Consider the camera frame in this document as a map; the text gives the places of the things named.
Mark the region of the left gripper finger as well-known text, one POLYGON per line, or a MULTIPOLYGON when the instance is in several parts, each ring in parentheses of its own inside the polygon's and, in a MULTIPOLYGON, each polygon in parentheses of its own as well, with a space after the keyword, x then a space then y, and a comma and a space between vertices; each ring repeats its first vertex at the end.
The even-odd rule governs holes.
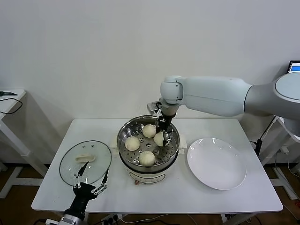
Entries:
POLYGON ((82 175, 83 175, 83 173, 84 173, 84 171, 85 171, 85 169, 86 169, 88 163, 89 163, 89 162, 86 162, 86 163, 84 164, 84 166, 82 166, 82 167, 79 169, 78 173, 73 175, 73 178, 74 178, 74 185, 73 185, 73 188, 80 188, 80 187, 81 187, 81 184, 80 184, 80 183, 81 183, 81 177, 82 177, 82 175))
POLYGON ((93 194, 99 195, 104 190, 107 189, 108 172, 109 172, 109 169, 106 170, 105 175, 104 175, 104 177, 102 179, 101 185, 91 191, 93 194))

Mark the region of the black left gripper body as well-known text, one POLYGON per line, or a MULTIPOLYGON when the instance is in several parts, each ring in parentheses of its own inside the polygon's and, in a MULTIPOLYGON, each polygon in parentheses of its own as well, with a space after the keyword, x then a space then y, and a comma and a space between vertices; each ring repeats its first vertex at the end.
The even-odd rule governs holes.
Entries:
POLYGON ((73 192, 75 197, 71 206, 64 211, 64 214, 84 216, 88 202, 96 198, 96 195, 92 192, 95 188, 95 186, 83 182, 80 182, 80 187, 74 187, 73 192))

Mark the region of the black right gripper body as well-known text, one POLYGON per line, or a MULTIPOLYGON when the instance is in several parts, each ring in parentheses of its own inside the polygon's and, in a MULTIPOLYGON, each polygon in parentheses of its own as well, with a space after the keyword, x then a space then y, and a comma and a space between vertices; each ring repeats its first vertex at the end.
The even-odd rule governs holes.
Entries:
POLYGON ((172 122, 172 117, 170 117, 170 116, 166 116, 166 117, 159 116, 157 121, 161 122, 160 127, 161 127, 161 132, 163 132, 167 128, 170 128, 171 122, 172 122))

